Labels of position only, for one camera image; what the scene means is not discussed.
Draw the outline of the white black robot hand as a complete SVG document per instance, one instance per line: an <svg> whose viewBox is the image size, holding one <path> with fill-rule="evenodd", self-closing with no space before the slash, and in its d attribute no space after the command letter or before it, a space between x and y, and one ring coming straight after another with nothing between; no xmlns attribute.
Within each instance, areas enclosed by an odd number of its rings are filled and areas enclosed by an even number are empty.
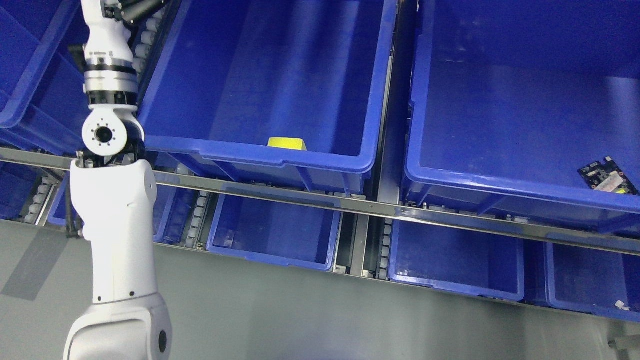
<svg viewBox="0 0 640 360"><path fill-rule="evenodd" d="M169 4L169 0L82 0L89 29L84 58L133 62L131 30Z"/></svg>

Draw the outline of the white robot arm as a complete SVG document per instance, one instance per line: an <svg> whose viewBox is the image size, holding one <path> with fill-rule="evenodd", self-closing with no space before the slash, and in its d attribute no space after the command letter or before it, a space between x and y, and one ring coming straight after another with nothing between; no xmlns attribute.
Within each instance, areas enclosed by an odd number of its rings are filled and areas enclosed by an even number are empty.
<svg viewBox="0 0 640 360"><path fill-rule="evenodd" d="M167 360L173 329L159 292L153 209L157 184L136 119L138 76L127 43L85 44L85 150L70 197L93 265L92 304L71 326L65 360Z"/></svg>

